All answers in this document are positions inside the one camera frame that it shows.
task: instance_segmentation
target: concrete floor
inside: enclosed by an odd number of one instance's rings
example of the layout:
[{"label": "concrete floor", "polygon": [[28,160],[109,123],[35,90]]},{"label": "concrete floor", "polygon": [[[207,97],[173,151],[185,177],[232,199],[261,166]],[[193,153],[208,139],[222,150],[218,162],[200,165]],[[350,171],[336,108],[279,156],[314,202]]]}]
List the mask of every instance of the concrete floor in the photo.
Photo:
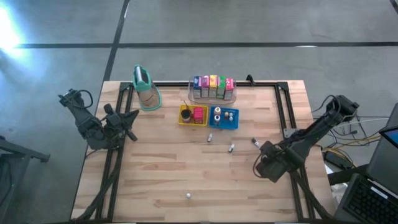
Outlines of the concrete floor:
[{"label": "concrete floor", "polygon": [[[0,44],[113,43],[122,5],[123,0],[3,0]],[[120,43],[398,41],[397,21],[388,0],[131,0]],[[0,51],[0,134],[51,153],[47,164],[30,163],[5,223],[68,220],[86,142],[57,94],[86,89],[96,104],[110,51]],[[398,47],[118,49],[110,80],[130,80],[136,63],[154,80],[210,73],[305,80],[313,109],[329,94],[344,94],[361,105],[361,116],[389,116],[398,102],[397,55]],[[364,127],[373,133],[385,123]],[[347,151],[365,164],[374,146]]]}]

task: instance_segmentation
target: yellow tray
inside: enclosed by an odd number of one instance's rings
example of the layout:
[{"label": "yellow tray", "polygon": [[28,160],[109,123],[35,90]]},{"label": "yellow tray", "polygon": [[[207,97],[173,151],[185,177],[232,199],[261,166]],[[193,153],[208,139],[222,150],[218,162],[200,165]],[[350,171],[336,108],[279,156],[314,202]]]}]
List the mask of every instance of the yellow tray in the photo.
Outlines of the yellow tray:
[{"label": "yellow tray", "polygon": [[193,118],[191,118],[191,121],[189,123],[184,123],[182,121],[181,117],[181,111],[187,109],[186,105],[180,105],[180,112],[178,113],[178,124],[181,125],[190,125],[190,126],[196,126],[196,127],[206,127],[208,123],[208,112],[209,112],[209,107],[208,106],[201,106],[201,105],[188,105],[188,109],[193,113],[194,108],[203,108],[203,124],[195,124]]}]

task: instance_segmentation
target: wooden tabletop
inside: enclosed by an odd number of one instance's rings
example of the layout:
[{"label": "wooden tabletop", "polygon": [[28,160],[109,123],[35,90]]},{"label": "wooden tabletop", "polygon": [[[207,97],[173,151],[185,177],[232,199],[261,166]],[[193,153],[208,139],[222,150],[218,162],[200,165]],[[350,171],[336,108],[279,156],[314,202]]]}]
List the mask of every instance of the wooden tabletop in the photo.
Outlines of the wooden tabletop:
[{"label": "wooden tabletop", "polygon": [[[306,128],[313,119],[304,82],[287,82],[297,126]],[[97,117],[105,115],[105,104],[116,106],[119,84],[104,83]],[[184,104],[183,100],[189,103],[187,88],[160,87],[159,90],[162,107],[155,111],[140,110],[132,125],[138,141],[126,140],[114,222],[297,220],[289,175],[283,175],[274,184],[252,173],[259,150],[251,138],[255,137],[260,144],[282,139],[273,88],[238,87],[233,108],[239,109],[239,129],[233,131],[179,126],[179,106]],[[136,93],[132,109],[139,109]],[[213,140],[208,144],[210,133]],[[235,148],[229,154],[231,143]],[[98,193],[105,157],[106,151],[98,151],[85,161],[72,218],[79,216]],[[310,151],[305,166],[312,192],[333,214],[335,208],[319,148]],[[186,198],[187,193],[192,195],[191,199]],[[301,200],[306,214],[302,192]]]}]

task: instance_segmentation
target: laptop keyboard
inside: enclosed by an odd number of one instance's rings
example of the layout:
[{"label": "laptop keyboard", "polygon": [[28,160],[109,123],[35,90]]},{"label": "laptop keyboard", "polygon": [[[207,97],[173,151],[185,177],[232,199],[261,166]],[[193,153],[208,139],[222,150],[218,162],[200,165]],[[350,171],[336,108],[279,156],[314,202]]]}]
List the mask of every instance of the laptop keyboard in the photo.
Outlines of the laptop keyboard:
[{"label": "laptop keyboard", "polygon": [[398,223],[397,199],[361,177],[351,189],[344,209],[364,223]]}]

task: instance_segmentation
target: blue tray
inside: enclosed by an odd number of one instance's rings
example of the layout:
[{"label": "blue tray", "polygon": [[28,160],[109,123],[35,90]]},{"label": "blue tray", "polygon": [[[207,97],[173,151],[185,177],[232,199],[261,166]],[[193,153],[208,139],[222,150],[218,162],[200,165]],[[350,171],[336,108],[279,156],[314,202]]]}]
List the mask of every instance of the blue tray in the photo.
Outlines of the blue tray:
[{"label": "blue tray", "polygon": [[[238,129],[239,128],[239,110],[232,109],[232,108],[221,108],[221,119],[220,122],[217,124],[214,123],[214,109],[216,106],[210,107],[210,116],[209,116],[209,126],[211,128],[218,128],[218,129]],[[229,119],[225,118],[225,112],[233,113],[234,120],[229,121]]]}]

